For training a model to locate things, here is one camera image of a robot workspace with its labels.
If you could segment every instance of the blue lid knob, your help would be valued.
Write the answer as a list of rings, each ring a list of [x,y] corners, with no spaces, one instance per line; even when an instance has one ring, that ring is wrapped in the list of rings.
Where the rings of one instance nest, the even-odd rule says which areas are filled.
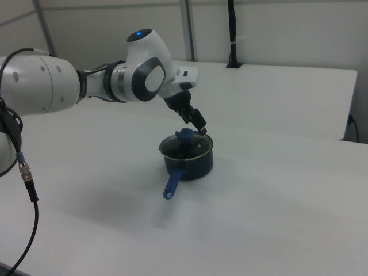
[[[190,128],[182,128],[180,132],[176,131],[175,135],[182,143],[189,143],[193,138],[194,130]]]

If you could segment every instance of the pot lid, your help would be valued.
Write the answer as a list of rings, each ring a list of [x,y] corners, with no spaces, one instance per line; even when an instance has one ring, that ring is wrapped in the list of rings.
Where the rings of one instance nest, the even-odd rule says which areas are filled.
[[[170,159],[196,159],[212,149],[212,139],[208,135],[200,135],[190,128],[176,131],[160,144],[160,152]]]

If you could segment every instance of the metal connector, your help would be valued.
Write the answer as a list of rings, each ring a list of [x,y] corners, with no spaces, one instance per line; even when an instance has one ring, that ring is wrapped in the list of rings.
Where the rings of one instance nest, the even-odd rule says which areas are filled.
[[[19,171],[22,174],[23,181],[31,181],[33,179],[27,162],[19,163]]]

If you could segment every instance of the white wall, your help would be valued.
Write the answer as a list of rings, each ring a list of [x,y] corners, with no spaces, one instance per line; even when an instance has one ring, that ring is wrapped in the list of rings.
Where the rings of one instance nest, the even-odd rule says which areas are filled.
[[[0,5],[0,56],[25,47],[48,51],[32,1],[1,0]]]
[[[226,3],[192,0],[198,61],[228,61]],[[241,62],[356,70],[352,113],[368,143],[368,2],[240,4],[235,12],[238,40],[246,38],[237,43]]]
[[[58,57],[78,69],[125,60],[128,36],[144,28],[160,34],[174,59],[187,59],[179,0],[40,3]]]

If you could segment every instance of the black cable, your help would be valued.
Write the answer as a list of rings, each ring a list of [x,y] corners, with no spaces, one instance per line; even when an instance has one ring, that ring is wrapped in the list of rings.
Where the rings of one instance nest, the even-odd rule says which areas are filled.
[[[25,255],[27,255],[28,250],[30,249],[30,246],[32,245],[33,239],[35,238],[37,226],[39,224],[39,206],[37,204],[37,201],[34,202],[34,225],[33,225],[33,231],[30,236],[29,242],[27,244],[27,247],[25,248],[22,256],[19,258],[18,262],[4,275],[4,276],[10,276],[20,265],[20,263],[23,261]]]
[[[105,69],[106,69],[106,67],[107,67],[107,66],[104,66],[104,67],[102,67],[102,68],[100,68],[100,69],[97,69],[97,70],[94,70],[94,71],[89,71],[89,72],[87,72],[86,74],[87,74],[87,75],[91,75],[91,74],[94,74],[94,73],[97,73],[97,72],[101,72],[101,71],[105,70]]]
[[[0,85],[1,85],[1,79],[2,79],[2,75],[4,73],[5,67],[8,64],[8,62],[10,61],[10,59],[12,59],[13,56],[17,55],[18,53],[21,52],[26,52],[26,51],[32,51],[32,52],[42,52],[43,54],[49,54],[47,52],[38,50],[38,49],[34,49],[34,48],[23,48],[23,49],[19,49],[14,51],[13,53],[11,53],[3,62],[3,64],[1,65],[0,68]],[[6,119],[4,119],[2,111],[4,110],[5,112],[10,113],[10,115],[12,115],[15,119],[18,119],[18,123],[20,126],[20,129],[23,128],[23,123],[21,120],[21,117],[11,108],[7,107],[5,105],[5,101],[1,98],[0,96],[0,122],[3,124],[7,135],[10,137],[11,142],[13,143],[16,151],[17,151],[17,160],[20,164],[20,172],[22,174],[22,178],[24,180],[24,184],[28,190],[28,194],[30,196],[30,200],[31,202],[34,203],[34,225],[33,225],[33,231],[32,234],[30,236],[30,239],[28,241],[27,247],[25,248],[23,254],[21,255],[21,257],[19,258],[19,260],[17,261],[17,263],[15,263],[15,265],[5,274],[5,276],[10,276],[16,269],[17,267],[20,265],[20,263],[23,261],[23,259],[25,258],[25,256],[27,255],[32,243],[33,243],[33,239],[36,236],[36,231],[37,231],[37,226],[39,224],[39,206],[37,204],[37,201],[39,200],[39,198],[37,197],[37,193],[36,193],[36,189],[35,189],[35,184],[33,182],[32,179],[32,173],[29,170],[29,166],[26,163],[24,157],[23,157],[23,153],[20,151],[21,149],[21,145],[17,142],[17,139],[15,137],[13,137],[13,132],[10,130],[10,127],[8,126]]]
[[[359,142],[359,132],[358,132],[358,126],[357,126],[357,122],[355,122],[355,119],[352,118],[351,122],[354,123],[354,126],[355,126],[355,132],[356,132],[356,142],[358,143]]]
[[[87,72],[86,74],[87,75],[91,75],[91,74],[94,74],[94,73],[98,73],[98,72],[101,72],[101,71],[103,71],[103,70],[106,70],[106,68],[107,68],[107,66],[108,66],[109,64],[103,64],[103,65],[101,65],[100,67],[98,67],[96,70],[93,70],[93,71],[89,71],[89,72]]]
[[[1,68],[0,68],[0,85],[1,85],[2,74],[3,74],[3,72],[5,70],[5,67],[8,64],[9,60],[13,56],[15,56],[15,55],[17,55],[17,54],[19,54],[21,52],[26,52],[26,51],[32,51],[33,52],[34,50],[35,49],[33,49],[33,48],[23,48],[23,49],[16,50],[16,51],[12,52],[9,56],[7,56],[7,58],[5,59],[4,63],[1,65]]]

